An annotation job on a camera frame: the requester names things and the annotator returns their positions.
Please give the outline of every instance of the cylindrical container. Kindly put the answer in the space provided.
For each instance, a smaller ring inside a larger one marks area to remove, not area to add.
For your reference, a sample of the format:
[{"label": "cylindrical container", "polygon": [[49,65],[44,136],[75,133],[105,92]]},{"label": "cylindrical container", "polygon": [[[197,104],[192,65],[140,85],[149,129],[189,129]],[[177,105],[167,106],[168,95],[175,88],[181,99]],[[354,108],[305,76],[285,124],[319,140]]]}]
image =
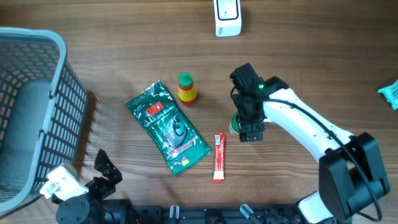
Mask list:
[{"label": "cylindrical container", "polygon": [[229,131],[233,136],[239,137],[239,124],[238,124],[238,112],[232,116],[231,122],[229,123]]},{"label": "cylindrical container", "polygon": [[197,90],[193,85],[193,78],[187,72],[181,73],[178,78],[178,98],[187,106],[194,104],[197,100]]}]

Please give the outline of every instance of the laundry basket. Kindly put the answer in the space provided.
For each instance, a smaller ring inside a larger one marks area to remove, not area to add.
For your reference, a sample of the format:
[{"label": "laundry basket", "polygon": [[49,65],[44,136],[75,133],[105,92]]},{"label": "laundry basket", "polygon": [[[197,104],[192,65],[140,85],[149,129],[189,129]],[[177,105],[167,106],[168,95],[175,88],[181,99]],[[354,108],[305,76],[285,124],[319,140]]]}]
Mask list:
[{"label": "laundry basket", "polygon": [[0,27],[0,211],[38,196],[48,172],[73,164],[86,90],[49,30]]}]

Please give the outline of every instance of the wooden table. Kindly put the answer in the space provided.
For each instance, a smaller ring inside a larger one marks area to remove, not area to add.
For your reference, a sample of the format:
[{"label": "wooden table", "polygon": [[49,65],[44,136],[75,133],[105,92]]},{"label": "wooden table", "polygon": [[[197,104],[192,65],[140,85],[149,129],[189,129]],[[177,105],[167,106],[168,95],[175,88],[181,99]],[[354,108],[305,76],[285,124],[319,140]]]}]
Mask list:
[{"label": "wooden table", "polygon": [[[379,142],[391,192],[380,199],[384,223],[398,218],[398,119],[377,89],[398,77],[398,6],[314,1],[242,2],[240,36],[215,36],[212,2],[7,6],[0,26],[50,29],[67,41],[68,61],[88,90],[89,106],[76,166],[80,181],[104,149],[123,173],[110,198],[135,205],[294,203],[318,188],[318,166],[286,131],[266,126],[261,142],[228,134],[226,181],[214,184],[214,153],[174,177],[124,102],[162,80],[177,96],[190,72],[199,100],[178,103],[214,148],[236,112],[229,74],[250,62],[278,76],[332,123]],[[37,203],[0,223],[54,223],[57,206]],[[367,212],[375,215],[373,207]],[[370,223],[358,216],[355,223]]]}]

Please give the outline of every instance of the green snack bag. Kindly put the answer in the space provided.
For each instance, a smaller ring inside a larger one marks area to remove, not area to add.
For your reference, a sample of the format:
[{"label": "green snack bag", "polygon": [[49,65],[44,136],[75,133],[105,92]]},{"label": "green snack bag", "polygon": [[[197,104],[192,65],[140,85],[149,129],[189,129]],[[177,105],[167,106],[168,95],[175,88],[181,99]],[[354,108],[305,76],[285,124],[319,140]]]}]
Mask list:
[{"label": "green snack bag", "polygon": [[126,106],[154,140],[174,175],[211,152],[161,81],[127,101]]}]

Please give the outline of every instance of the red packet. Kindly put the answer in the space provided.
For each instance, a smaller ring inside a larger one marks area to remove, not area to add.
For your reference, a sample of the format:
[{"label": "red packet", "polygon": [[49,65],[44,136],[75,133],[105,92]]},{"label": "red packet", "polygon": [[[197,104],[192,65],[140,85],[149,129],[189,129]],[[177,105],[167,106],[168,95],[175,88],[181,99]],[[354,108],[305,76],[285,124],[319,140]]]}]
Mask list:
[{"label": "red packet", "polygon": [[214,169],[214,183],[224,181],[224,160],[225,160],[225,133],[216,133],[216,166]]}]

